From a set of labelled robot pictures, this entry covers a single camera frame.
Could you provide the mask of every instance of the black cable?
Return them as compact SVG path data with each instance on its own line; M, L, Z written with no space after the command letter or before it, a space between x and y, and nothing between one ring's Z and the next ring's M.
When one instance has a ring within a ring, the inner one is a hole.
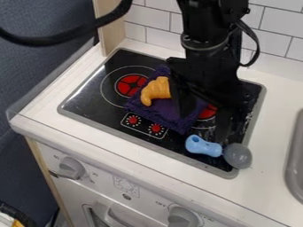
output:
M121 18L129 11L132 2L133 0L121 0L120 4L112 12L106 14L105 16L100 17L91 23L83 24L79 27L69 29L66 32L62 32L56 35L45 37L27 37L12 34L0 27L0 37L12 43L32 47L52 46L60 43L65 43L72 39L86 35L90 32L94 32L97 28L108 25L113 21Z
M250 67L251 65L253 65L257 59L259 58L260 56L260 42L259 42L259 38L258 36L252 31L252 29L250 27L248 27L248 25L246 25L242 20L236 22L236 26L238 29L242 30L243 32L245 32L248 36L250 36L255 42L256 42L256 45L257 45L257 50L256 52L254 53L252 59L246 63L246 64L243 64L241 63L240 59L237 58L237 54L230 49L231 51L231 54L233 55L233 57L235 58L235 60L237 61L237 63L241 66L241 67Z
M18 209L11 207L10 205L0 201L0 212L7 214L8 216L17 219L19 222L21 222L26 227L36 227L36 223L28 218L26 215L24 215L21 211Z

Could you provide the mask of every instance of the oven door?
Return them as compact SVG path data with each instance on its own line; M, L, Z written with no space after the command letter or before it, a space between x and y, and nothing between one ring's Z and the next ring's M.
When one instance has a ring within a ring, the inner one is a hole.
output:
M164 227L105 195L73 180L52 177L74 227Z

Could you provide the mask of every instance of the toy croissant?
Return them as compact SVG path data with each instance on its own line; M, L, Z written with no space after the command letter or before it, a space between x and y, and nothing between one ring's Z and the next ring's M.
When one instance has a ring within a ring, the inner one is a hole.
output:
M155 98L171 98L168 77L159 76L142 89L141 102L145 106L151 106L152 100Z

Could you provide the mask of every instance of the toy stove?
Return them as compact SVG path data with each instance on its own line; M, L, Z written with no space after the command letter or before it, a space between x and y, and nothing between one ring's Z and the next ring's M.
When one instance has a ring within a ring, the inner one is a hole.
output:
M147 145L155 152L161 152L218 176L235 177L238 170L232 168L222 157L212 158L192 154L185 149L185 140L192 134L212 141L215 130L215 108L209 106L201 113L188 135L183 136L135 113L128 113L124 109L123 106L128 98L135 94L153 74L155 68L163 63L162 59L118 50L58 107L58 111L77 121L140 145ZM247 121L240 130L229 136L226 144L242 143L248 125L253 125L251 121L253 110L262 87L247 82L245 86L254 95L247 110Z

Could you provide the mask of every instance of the purple cloth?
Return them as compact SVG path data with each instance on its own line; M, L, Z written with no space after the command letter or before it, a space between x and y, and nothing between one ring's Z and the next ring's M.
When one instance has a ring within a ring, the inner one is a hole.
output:
M170 69L166 66L158 67L152 76L142 88L131 98L125 105L128 111L134 112L145 119L154 121L166 128L185 134L190 130L191 126L196 122L200 113L208 106L207 102L198 99L196 109L187 117L181 118L176 111L174 101L172 99L153 99L151 106L145 106L141 102L141 90L158 76L170 76Z

